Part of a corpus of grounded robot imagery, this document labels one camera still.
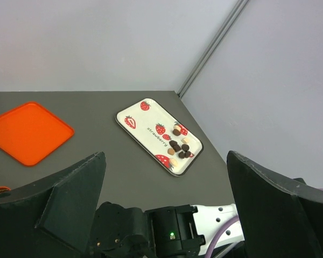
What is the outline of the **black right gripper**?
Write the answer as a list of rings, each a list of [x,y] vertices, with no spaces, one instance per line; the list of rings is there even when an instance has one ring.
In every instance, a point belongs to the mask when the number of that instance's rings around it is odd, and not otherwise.
[[[137,207],[105,202],[96,210],[89,257],[156,257],[146,214]]]

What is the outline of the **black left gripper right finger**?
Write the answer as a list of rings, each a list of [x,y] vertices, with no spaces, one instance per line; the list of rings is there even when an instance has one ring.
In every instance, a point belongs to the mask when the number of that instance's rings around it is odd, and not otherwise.
[[[236,151],[227,170],[248,257],[323,257],[323,190]]]

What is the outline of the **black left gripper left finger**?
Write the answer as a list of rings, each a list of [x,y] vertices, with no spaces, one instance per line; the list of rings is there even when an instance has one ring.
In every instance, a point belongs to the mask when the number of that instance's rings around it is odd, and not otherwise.
[[[0,257],[81,257],[106,170],[103,152],[0,193]]]

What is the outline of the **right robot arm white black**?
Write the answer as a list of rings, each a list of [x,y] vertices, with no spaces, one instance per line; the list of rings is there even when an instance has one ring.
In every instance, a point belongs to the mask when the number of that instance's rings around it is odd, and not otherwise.
[[[94,257],[225,257],[243,241],[235,204],[143,211],[106,202],[90,234]]]

